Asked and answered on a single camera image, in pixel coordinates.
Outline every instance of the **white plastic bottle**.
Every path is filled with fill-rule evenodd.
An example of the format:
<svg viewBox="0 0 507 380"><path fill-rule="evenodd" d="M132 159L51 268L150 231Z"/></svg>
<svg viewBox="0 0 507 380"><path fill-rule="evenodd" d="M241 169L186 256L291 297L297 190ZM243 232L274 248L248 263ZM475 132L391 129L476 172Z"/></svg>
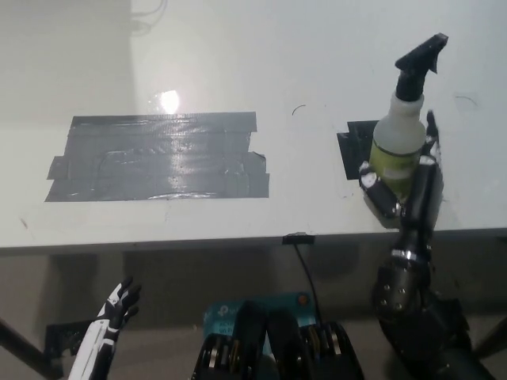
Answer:
<svg viewBox="0 0 507 380"><path fill-rule="evenodd" d="M447 44L439 33L396 61L401 73L391 107L373 131L370 164L379 177L403 199L410 191L412 175L425 143L425 126L420 121L428 70L436 73L436 59Z"/></svg>
<svg viewBox="0 0 507 380"><path fill-rule="evenodd" d="M425 143L426 129L420 121L424 96L417 101L400 101L395 94L391 108L373 131L370 163L376 173L403 197L410 190L410 180Z"/></svg>

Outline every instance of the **black mechanical part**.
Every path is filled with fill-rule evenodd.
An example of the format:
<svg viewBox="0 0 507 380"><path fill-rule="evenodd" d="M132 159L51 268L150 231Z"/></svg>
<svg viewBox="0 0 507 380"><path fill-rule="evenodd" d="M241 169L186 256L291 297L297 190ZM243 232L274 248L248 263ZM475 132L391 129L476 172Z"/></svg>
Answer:
<svg viewBox="0 0 507 380"><path fill-rule="evenodd" d="M285 309L269 313L269 345L276 360L280 380L311 379L307 347L299 334L297 320Z"/></svg>
<svg viewBox="0 0 507 380"><path fill-rule="evenodd" d="M345 330L336 322L300 329L310 358L312 378L364 380L356 353Z"/></svg>
<svg viewBox="0 0 507 380"><path fill-rule="evenodd" d="M203 343L192 380L252 380L262 355L267 313L245 302L234 321L233 336L211 334Z"/></svg>
<svg viewBox="0 0 507 380"><path fill-rule="evenodd" d="M254 302L246 301L234 321L232 336L242 345L239 366L243 378L255 378L264 347L268 314Z"/></svg>
<svg viewBox="0 0 507 380"><path fill-rule="evenodd" d="M192 380L250 380L243 377L242 346L231 336L211 334L203 343Z"/></svg>
<svg viewBox="0 0 507 380"><path fill-rule="evenodd" d="M367 161L359 168L359 186L384 218L394 219L399 216L401 205L398 198L389 186L380 180Z"/></svg>
<svg viewBox="0 0 507 380"><path fill-rule="evenodd" d="M379 320L396 323L421 307L421 291L429 284L429 266L391 256L380 267L372 291L372 305Z"/></svg>

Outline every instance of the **black cable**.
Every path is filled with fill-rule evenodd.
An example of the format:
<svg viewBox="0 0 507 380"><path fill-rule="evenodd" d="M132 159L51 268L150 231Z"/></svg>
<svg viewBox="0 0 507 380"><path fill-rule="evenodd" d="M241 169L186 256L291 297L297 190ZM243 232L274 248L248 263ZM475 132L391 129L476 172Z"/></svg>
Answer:
<svg viewBox="0 0 507 380"><path fill-rule="evenodd" d="M308 283L310 284L311 293L314 298L315 303L315 319L319 324L322 323L322 315L320 314L320 307L318 306L318 299L317 299L317 291L315 290L315 285L313 280L311 279L310 271L308 270L307 263L304 262L303 255L301 255L301 252L299 251L299 247L297 244L294 244L294 249L297 257L299 258L299 261L301 262L301 266L303 267L303 270L305 274L307 275Z"/></svg>

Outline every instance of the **table surface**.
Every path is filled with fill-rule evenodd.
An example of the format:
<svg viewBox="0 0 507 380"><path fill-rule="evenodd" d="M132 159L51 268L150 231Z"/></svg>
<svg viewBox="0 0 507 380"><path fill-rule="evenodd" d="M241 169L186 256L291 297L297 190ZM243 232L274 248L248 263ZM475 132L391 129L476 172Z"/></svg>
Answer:
<svg viewBox="0 0 507 380"><path fill-rule="evenodd" d="M506 14L504 0L4 0L0 247L381 233L336 134L387 113L395 60L437 32L436 228L505 230ZM177 113L257 113L268 199L44 202L73 116L151 113L166 91Z"/></svg>

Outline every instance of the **robotic hand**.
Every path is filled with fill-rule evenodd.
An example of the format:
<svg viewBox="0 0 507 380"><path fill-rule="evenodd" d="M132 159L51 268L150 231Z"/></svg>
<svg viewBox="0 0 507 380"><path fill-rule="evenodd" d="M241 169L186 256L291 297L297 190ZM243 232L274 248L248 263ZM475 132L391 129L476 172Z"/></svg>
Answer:
<svg viewBox="0 0 507 380"><path fill-rule="evenodd" d="M400 221L399 238L379 267L372 291L375 314L399 358L414 378L492 379L472 355L459 301L442 300L429 289L429 241L444 187L432 112L406 202L397 199L367 162L360 167L360 186L380 214Z"/></svg>
<svg viewBox="0 0 507 380"><path fill-rule="evenodd" d="M120 330L139 312L135 306L141 286L131 287L126 278L112 291L97 319L91 323L72 366L69 380L105 380L115 353Z"/></svg>

